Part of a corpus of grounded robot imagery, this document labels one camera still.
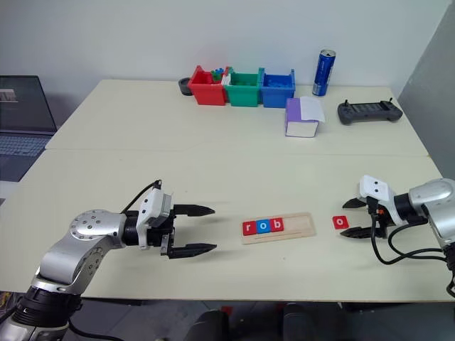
laptop keyboard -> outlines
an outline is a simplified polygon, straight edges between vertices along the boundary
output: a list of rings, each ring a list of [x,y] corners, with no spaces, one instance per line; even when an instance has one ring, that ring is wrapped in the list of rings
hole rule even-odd
[[[50,139],[0,136],[0,155],[37,156]]]

purple box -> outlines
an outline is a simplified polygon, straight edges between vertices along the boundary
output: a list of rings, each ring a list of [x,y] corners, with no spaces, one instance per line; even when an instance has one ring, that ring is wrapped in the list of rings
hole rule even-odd
[[[300,98],[288,98],[286,103],[286,136],[314,137],[319,121],[302,119]]]

laptop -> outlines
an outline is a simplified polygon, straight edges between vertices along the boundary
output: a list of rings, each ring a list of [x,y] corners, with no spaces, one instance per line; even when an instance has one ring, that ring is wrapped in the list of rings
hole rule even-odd
[[[56,131],[38,76],[0,75],[0,180],[20,181]]]

blue bin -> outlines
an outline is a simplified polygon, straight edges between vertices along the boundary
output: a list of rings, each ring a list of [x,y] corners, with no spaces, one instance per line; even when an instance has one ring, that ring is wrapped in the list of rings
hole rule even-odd
[[[289,75],[268,75],[261,67],[261,99],[266,108],[285,108],[288,98],[294,97],[294,69]]]

laptop screen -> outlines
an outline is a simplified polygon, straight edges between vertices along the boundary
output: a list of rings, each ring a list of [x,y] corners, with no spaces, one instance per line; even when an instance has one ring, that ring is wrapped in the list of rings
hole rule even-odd
[[[0,131],[57,131],[37,76],[0,76]]]

